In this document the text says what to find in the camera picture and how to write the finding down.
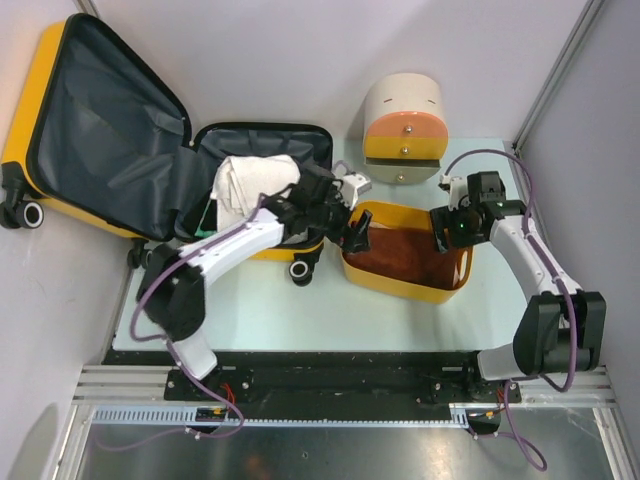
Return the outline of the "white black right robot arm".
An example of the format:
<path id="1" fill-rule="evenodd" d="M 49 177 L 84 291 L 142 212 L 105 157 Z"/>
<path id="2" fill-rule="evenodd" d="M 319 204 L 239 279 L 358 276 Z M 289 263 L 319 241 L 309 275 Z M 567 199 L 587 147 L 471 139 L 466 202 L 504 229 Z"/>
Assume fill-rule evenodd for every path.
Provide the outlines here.
<path id="1" fill-rule="evenodd" d="M 584 290 L 553 257 L 529 208 L 506 196 L 496 171 L 467 177 L 443 174 L 445 206 L 431 210 L 436 248 L 445 253 L 491 244 L 507 262 L 527 302 L 510 343 L 484 349 L 461 376 L 463 393 L 484 401 L 497 380 L 547 377 L 595 369 L 600 361 L 606 301 Z"/>

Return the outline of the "white towel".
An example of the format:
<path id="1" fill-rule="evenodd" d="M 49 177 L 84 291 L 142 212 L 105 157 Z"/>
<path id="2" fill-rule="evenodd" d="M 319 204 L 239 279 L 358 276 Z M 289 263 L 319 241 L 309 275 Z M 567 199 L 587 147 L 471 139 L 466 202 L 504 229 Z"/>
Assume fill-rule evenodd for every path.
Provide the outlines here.
<path id="1" fill-rule="evenodd" d="M 247 218 L 262 194 L 276 194 L 299 178 L 299 167 L 289 155 L 227 156 L 215 175 L 210 195 L 216 206 L 217 230 Z"/>

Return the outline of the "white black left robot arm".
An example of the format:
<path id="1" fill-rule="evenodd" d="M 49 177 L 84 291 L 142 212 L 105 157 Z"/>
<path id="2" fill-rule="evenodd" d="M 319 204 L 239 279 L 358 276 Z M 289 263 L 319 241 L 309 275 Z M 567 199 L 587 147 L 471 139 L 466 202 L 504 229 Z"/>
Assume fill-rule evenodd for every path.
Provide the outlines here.
<path id="1" fill-rule="evenodd" d="M 363 173 L 338 176 L 316 164 L 304 166 L 297 182 L 260 194 L 244 219 L 204 240 L 175 249 L 167 243 L 150 255 L 136 295 L 136 316 L 162 329 L 162 340 L 185 372 L 186 387 L 197 398 L 214 397 L 221 376 L 218 360 L 202 331 L 206 291 L 241 262 L 314 230 L 346 253 L 369 250 L 370 211 L 351 219 L 360 197 L 372 187 Z"/>

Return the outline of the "yellow Pikachu suitcase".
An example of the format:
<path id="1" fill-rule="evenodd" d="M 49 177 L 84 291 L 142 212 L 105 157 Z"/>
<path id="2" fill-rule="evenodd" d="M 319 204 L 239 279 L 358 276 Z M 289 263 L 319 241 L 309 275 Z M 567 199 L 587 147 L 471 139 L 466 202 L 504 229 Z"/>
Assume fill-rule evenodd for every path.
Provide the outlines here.
<path id="1" fill-rule="evenodd" d="M 199 240 L 227 156 L 289 155 L 330 168 L 322 127 L 221 122 L 194 131 L 161 78 L 103 21 L 75 14 L 42 34 L 1 159 L 1 224 L 35 229 L 51 207 L 133 245 Z"/>

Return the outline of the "rust brown towel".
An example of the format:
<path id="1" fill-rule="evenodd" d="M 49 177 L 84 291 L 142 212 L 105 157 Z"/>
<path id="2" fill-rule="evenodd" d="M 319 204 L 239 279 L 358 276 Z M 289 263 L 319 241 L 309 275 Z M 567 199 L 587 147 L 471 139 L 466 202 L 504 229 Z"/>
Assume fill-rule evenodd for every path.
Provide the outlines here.
<path id="1" fill-rule="evenodd" d="M 433 235 L 419 229 L 369 229 L 370 249 L 346 254 L 346 262 L 394 280 L 451 290 L 459 281 L 459 251 L 440 253 Z"/>

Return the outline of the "yellow plastic basket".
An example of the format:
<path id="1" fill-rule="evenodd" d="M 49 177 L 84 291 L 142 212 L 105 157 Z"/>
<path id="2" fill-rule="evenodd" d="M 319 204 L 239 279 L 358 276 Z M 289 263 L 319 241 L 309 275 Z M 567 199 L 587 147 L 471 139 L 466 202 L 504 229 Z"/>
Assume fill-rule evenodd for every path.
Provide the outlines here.
<path id="1" fill-rule="evenodd" d="M 433 235 L 430 215 L 427 210 L 388 202 L 366 201 L 357 207 L 354 217 L 359 218 L 364 209 L 368 209 L 373 215 L 369 229 L 372 227 L 419 229 L 429 231 Z M 359 270 L 346 262 L 345 253 L 342 255 L 342 264 L 346 278 L 353 284 L 396 297 L 431 304 L 443 304 L 466 285 L 472 270 L 474 250 L 471 247 L 462 249 L 452 247 L 449 250 L 452 249 L 459 251 L 460 277 L 457 285 L 451 290 L 406 283 Z"/>

